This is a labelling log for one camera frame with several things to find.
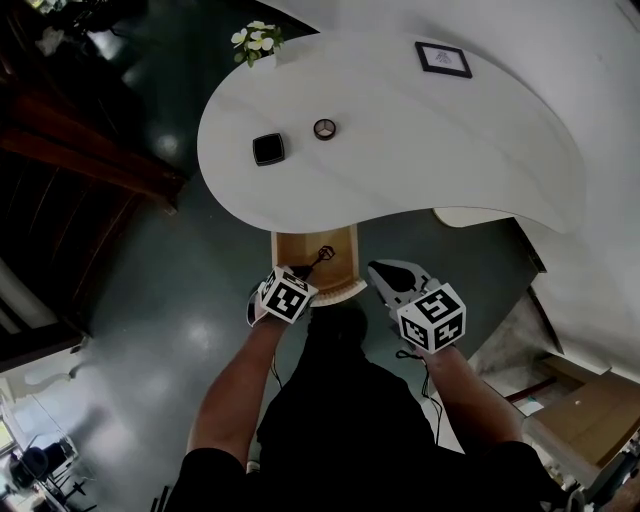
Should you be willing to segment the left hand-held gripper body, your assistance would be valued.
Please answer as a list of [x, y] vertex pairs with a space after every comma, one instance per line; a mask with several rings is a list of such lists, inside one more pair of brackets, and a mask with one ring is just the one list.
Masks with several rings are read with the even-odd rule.
[[265, 315], [271, 315], [293, 324], [318, 292], [317, 288], [296, 277], [289, 267], [274, 266], [249, 296], [247, 323], [253, 327]]

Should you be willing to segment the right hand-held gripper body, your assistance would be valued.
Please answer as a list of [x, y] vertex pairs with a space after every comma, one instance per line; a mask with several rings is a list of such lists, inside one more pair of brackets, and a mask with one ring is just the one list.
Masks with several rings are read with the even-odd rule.
[[449, 283], [431, 287], [391, 313], [399, 336], [436, 353], [466, 333], [466, 305]]

